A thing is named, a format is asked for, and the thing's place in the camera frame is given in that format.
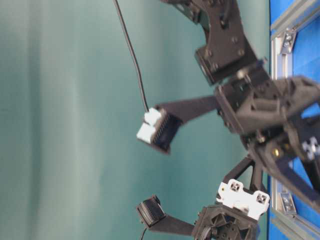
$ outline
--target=green backdrop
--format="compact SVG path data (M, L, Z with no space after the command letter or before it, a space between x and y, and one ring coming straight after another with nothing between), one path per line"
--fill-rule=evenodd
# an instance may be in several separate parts
M239 1L259 57L268 2ZM150 106L213 92L194 59L199 26L158 0L119 4ZM111 0L2 0L0 31L0 239L138 239L135 206L152 194L193 223L245 156L216 113L183 127L170 156L136 140L144 111Z

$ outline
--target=white connector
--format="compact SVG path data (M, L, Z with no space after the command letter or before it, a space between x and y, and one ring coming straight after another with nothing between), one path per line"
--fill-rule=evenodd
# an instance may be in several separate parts
M218 193L219 203L233 209L239 209L248 217L259 220L260 216L269 208L270 196L263 191L255 191L253 194L244 191L242 182L230 179L228 184L221 182Z
M161 118L161 113L155 108L150 108L144 114L144 123L136 134L136 137L148 144L151 144L153 134L156 132L156 123Z

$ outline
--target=black cable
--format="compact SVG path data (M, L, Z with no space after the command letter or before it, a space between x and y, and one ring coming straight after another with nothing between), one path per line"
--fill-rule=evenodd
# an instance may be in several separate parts
M124 37L125 37L126 43L128 45L128 48L130 50L130 54L131 54L131 57L132 57L132 60L133 60L134 66L135 66L135 70L136 70L136 74L137 74L137 77L138 77L138 83L139 83L140 94L141 94L144 110L146 112L149 112L149 108L148 108L148 104L147 104L147 100L146 100L146 95L145 95L145 90L144 90L144 85L143 85L143 82L142 82L141 72L140 72L139 64L138 64L138 61L137 61L137 58L136 58L136 55L135 55L135 51L134 51L134 48L132 47L132 44L131 44L131 41L130 41L130 38L129 38L129 35L128 35L128 31L127 31L127 28L126 28L126 24L125 24L124 18L122 16L122 13L121 13L121 10L120 10L120 7L119 7L118 0L113 0L113 3L115 5L116 11L118 13L118 16L119 16L119 19L120 19L120 23L121 23L121 27L122 27L122 30L123 30L123 33L124 33Z
M144 239L144 236L145 236L145 233L147 231L147 228L145 228L141 234L141 237L140 237L140 240L143 240Z

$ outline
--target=bolt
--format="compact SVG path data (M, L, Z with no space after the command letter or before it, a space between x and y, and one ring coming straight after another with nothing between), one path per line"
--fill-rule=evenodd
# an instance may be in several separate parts
M284 46L285 48L288 48L288 47L290 46L290 42L289 42L289 41L285 41L284 44L283 44L283 46Z
M286 37L285 37L285 40L286 41L291 41L292 40L292 35L287 34Z
M234 44L237 44L238 43L238 38L236 36L233 36L231 38L231 41L234 43Z
M279 157L280 156L280 151L278 148L275 148L272 150L272 154L275 156L275 157Z
M212 51L207 49L207 50L205 51L205 54L206 54L207 56L211 57L211 56L212 56Z
M214 71L217 71L219 69L218 63L215 63L215 62L212 64L212 67Z
M240 49L240 50L238 51L238 55L239 55L239 56L245 55L245 50Z

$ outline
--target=white plastic part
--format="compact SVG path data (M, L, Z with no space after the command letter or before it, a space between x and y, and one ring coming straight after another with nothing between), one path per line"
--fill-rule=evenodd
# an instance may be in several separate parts
M316 137L311 137L310 140L307 142L302 143L302 148L306 152L308 159L310 161L314 160L316 156L320 155L320 146Z
M156 132L155 124L161 118L161 113L150 108L149 112L144 114L144 123L142 124L140 130L136 134L136 137L148 144L151 144L152 135Z
M270 196L268 194L263 191L249 194L244 191L243 183L235 179L229 180L228 184L221 182L218 193L221 199L216 200L219 203L231 209L239 209L255 220L259 220L269 208Z

